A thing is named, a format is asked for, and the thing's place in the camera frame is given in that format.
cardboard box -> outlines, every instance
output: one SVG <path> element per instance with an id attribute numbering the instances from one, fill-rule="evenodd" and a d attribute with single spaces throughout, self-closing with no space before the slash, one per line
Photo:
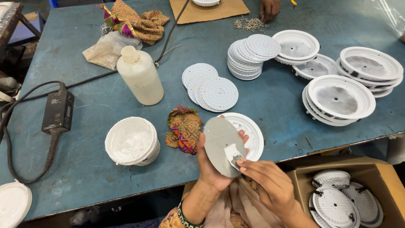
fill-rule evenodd
<path id="1" fill-rule="evenodd" d="M 368 186 L 378 199 L 384 211 L 381 228 L 405 227 L 405 188 L 393 166 L 385 161 L 355 155 L 331 155 L 310 156 L 284 163 L 294 168 L 287 175 L 294 184 L 295 199 L 310 218 L 308 202 L 315 190 L 312 177 L 326 169 L 340 169 L 350 174 L 351 182 Z"/>

white plastic bottle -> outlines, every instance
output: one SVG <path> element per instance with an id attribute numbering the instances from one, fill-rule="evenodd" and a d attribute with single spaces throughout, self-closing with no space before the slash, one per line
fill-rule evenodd
<path id="1" fill-rule="evenodd" d="M 136 99 L 144 105 L 154 105 L 163 98 L 163 86 L 152 57 L 133 46 L 121 50 L 117 70 Z"/>

patterned cloth rag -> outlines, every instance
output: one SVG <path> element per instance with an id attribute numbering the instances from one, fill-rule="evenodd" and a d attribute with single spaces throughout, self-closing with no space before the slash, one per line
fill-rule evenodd
<path id="1" fill-rule="evenodd" d="M 197 141 L 201 133 L 201 120 L 197 110 L 179 105 L 167 117 L 171 132 L 166 133 L 166 144 L 192 155 L 197 153 Z"/>
<path id="2" fill-rule="evenodd" d="M 115 31 L 120 31 L 129 37 L 154 45 L 164 32 L 163 25 L 170 20 L 162 12 L 152 10 L 139 16 L 135 10 L 122 0 L 116 0 L 111 11 L 104 5 L 98 6 L 104 10 L 104 22 Z"/>

green bangle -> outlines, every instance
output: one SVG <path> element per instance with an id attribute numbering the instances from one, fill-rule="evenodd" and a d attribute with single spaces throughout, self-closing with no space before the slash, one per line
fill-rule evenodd
<path id="1" fill-rule="evenodd" d="M 190 223 L 189 221 L 187 221 L 187 219 L 184 217 L 183 215 L 183 209 L 181 208 L 181 205 L 183 204 L 183 201 L 181 201 L 179 203 L 179 206 L 177 207 L 177 214 L 179 215 L 181 224 L 183 224 L 183 226 L 185 228 L 203 228 L 204 222 L 205 222 L 205 218 L 204 220 L 198 224 L 198 225 L 194 225 L 192 223 Z"/>

blue workbench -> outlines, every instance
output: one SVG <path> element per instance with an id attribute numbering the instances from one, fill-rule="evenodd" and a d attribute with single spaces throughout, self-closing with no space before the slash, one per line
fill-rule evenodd
<path id="1" fill-rule="evenodd" d="M 244 2 L 251 11 L 248 18 L 258 15 L 259 0 Z M 397 8 L 405 7 L 400 5 L 401 0 L 392 2 Z M 174 23 L 169 1 L 127 3 L 138 13 L 158 9 L 171 18 L 163 39 L 154 46 L 144 44 L 142 49 L 157 59 Z M 50 80 L 69 85 L 108 72 L 86 62 L 82 55 L 100 38 L 102 15 L 102 10 L 93 5 L 52 9 L 21 94 Z M 166 146 L 164 138 L 169 131 L 167 115 L 179 104 L 196 108 L 203 121 L 217 115 L 194 104 L 181 83 L 183 70 L 199 62 L 214 66 L 221 77 L 237 86 L 239 100 L 229 111 L 242 113 L 258 124 L 266 140 L 262 160 L 281 161 L 405 130 L 405 83 L 389 96 L 377 99 L 371 116 L 346 127 L 332 127 L 306 115 L 301 93 L 308 81 L 295 76 L 291 66 L 271 60 L 264 63 L 263 73 L 256 80 L 236 79 L 226 66 L 227 49 L 235 40 L 252 34 L 234 29 L 237 18 L 175 28 L 168 49 L 182 46 L 160 62 L 158 73 L 165 94 L 156 105 L 141 105 L 119 74 L 70 89 L 75 95 L 72 130 L 61 134 L 49 172 L 29 185 L 33 200 L 26 219 L 196 180 L 197 156 Z M 293 10 L 291 2 L 283 0 L 281 13 L 269 25 L 263 30 L 270 36 L 287 29 L 311 33 L 322 45 L 320 53 L 333 59 L 343 48 L 364 46 L 388 53 L 405 66 L 405 44 L 398 41 L 371 1 L 306 0 L 298 2 Z M 53 89 L 57 87 L 45 86 L 33 95 Z M 8 126 L 16 171 L 27 179 L 42 171 L 48 152 L 50 136 L 41 132 L 45 101 L 42 98 L 18 105 Z M 109 129 L 130 116 L 146 118 L 158 132 L 160 154 L 147 166 L 117 166 L 105 152 Z M 12 181 L 3 141 L 0 185 Z"/>

